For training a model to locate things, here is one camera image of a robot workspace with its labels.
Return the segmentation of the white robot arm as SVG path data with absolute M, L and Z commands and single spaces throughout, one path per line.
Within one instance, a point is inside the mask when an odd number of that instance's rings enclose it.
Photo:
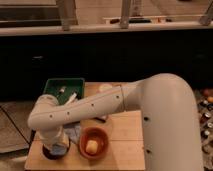
M 188 83 L 173 74 L 115 86 L 69 105 L 42 95 L 28 126 L 51 146 L 61 140 L 64 125 L 105 115 L 120 117 L 129 134 L 143 136 L 140 144 L 116 145 L 126 166 L 140 164 L 145 171 L 204 171 L 195 96 Z

